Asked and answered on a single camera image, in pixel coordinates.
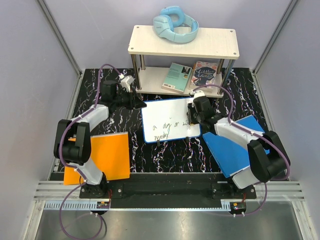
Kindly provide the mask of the blue-framed whiteboard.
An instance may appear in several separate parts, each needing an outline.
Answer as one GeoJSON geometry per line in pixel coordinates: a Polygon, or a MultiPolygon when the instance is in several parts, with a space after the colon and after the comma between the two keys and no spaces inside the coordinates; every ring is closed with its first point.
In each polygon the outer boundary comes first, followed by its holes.
{"type": "Polygon", "coordinates": [[[141,109],[144,141],[150,144],[199,137],[200,125],[190,125],[187,117],[192,102],[192,97],[146,101],[141,109]]]}

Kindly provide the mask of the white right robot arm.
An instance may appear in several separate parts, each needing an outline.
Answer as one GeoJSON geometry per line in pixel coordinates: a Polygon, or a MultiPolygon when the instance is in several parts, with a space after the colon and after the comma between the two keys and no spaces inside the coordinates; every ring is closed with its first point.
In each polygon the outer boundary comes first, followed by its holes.
{"type": "Polygon", "coordinates": [[[290,160],[274,131],[261,132],[245,127],[216,114],[206,96],[196,96],[187,104],[187,119],[191,125],[199,124],[206,133],[228,139],[246,150],[249,166],[238,170],[227,185],[228,195],[239,198],[245,188],[267,183],[286,171],[290,174],[290,160]]]}

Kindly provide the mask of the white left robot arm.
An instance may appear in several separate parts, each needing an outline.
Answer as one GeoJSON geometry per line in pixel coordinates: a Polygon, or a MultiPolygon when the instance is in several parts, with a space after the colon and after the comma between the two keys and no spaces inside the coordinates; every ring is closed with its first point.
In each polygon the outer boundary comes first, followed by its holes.
{"type": "Polygon", "coordinates": [[[97,93],[97,102],[81,115],[62,119],[57,124],[54,157],[79,173],[97,198],[103,198],[108,193],[108,186],[103,182],[106,175],[91,159],[91,131],[118,108],[137,110],[147,106],[139,99],[133,81],[132,76],[126,76],[120,82],[103,82],[97,93]]]}

